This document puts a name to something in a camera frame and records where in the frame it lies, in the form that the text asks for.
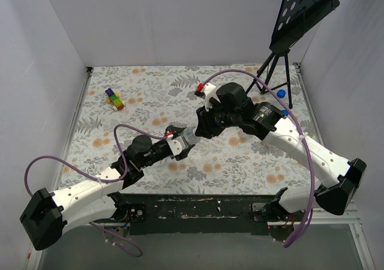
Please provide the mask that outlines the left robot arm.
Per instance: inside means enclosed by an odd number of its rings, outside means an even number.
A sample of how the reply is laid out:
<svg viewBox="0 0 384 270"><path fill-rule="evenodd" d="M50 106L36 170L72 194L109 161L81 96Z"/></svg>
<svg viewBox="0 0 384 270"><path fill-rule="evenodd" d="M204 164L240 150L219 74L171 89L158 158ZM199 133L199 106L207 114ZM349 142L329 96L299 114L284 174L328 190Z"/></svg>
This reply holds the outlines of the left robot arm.
<svg viewBox="0 0 384 270"><path fill-rule="evenodd" d="M104 218L123 221L128 208L121 190L140 180L146 167L165 158L184 159L200 140L195 132L195 127L169 126L156 143L148 135L139 135L97 176L60 190L42 188L32 193L20 222L34 248L44 250L65 232L88 222Z"/></svg>

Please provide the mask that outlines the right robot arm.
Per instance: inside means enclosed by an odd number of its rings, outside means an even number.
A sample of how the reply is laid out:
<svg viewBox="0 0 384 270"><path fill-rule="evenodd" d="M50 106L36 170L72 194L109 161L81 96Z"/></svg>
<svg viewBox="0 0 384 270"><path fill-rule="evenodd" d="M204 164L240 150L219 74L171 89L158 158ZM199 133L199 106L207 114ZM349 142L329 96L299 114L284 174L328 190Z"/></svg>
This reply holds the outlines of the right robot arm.
<svg viewBox="0 0 384 270"><path fill-rule="evenodd" d="M219 88L201 83L195 95L205 100L196 112L196 136L211 139L225 128L239 127L245 134L276 146L307 169L314 169L320 184L315 187L312 205L334 215L344 214L367 168L363 160L348 160L299 133L280 109L268 102L254 104L235 82Z"/></svg>

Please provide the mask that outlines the clear bottle silver label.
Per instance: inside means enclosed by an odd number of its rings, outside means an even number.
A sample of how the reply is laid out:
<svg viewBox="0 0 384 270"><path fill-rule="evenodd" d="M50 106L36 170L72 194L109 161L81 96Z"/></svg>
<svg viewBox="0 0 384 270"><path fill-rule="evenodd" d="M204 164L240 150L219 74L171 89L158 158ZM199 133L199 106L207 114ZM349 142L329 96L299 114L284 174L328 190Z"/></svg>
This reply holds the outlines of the clear bottle silver label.
<svg viewBox="0 0 384 270"><path fill-rule="evenodd" d="M180 136L188 146L196 145L200 141L200 137L196 136L196 127L185 128Z"/></svg>

